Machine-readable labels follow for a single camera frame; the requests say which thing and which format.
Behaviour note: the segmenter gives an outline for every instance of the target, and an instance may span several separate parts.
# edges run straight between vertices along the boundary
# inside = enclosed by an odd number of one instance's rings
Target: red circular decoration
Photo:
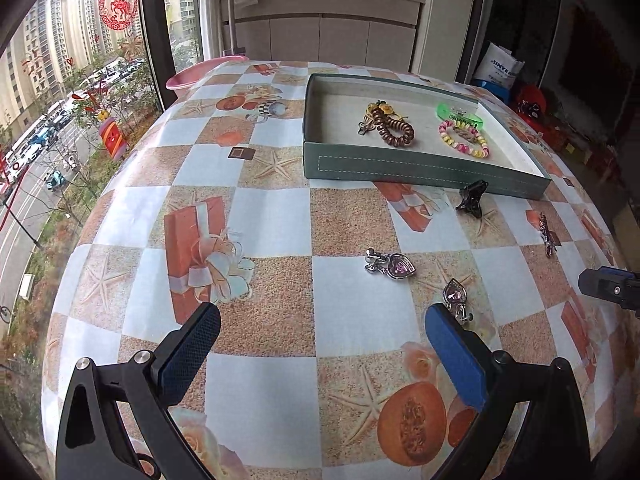
[[[100,18],[112,30],[129,27],[138,13],[138,0],[98,0]]]

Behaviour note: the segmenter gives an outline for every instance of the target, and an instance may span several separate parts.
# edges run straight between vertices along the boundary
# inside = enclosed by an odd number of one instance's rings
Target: cabinet door
[[[318,60],[338,65],[364,65],[367,59],[369,22],[320,18]]]
[[[271,59],[271,37],[269,20],[236,23],[238,46],[244,46],[249,59],[267,61]],[[225,48],[231,48],[229,26],[224,27]]]
[[[369,22],[367,66],[408,72],[414,39],[413,28]]]
[[[320,18],[275,18],[270,20],[271,59],[318,61]]]

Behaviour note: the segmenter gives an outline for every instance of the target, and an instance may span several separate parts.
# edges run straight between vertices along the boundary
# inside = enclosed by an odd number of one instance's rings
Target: bicycle
[[[9,324],[11,322],[11,318],[13,316],[13,312],[11,312],[7,307],[0,306],[0,319],[5,323]]]

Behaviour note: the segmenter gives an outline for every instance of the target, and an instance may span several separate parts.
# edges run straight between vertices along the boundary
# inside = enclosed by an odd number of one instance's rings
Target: blue gripper pad
[[[488,397],[487,377],[484,368],[467,345],[471,342],[477,347],[477,342],[469,341],[470,338],[466,335],[469,334],[471,338],[478,336],[465,331],[441,303],[433,304],[427,309],[424,329],[462,401],[481,412]],[[484,343],[479,338],[478,341],[490,355]]]

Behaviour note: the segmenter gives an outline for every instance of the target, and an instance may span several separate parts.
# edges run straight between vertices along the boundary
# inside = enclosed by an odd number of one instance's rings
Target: brown beaded bracelet
[[[371,109],[371,117],[373,117],[373,124],[377,127],[382,140],[389,146],[398,148],[399,146],[408,145],[414,140],[414,128],[408,122],[392,119],[380,107],[375,106]],[[402,136],[396,137],[389,131],[389,128],[402,132]]]

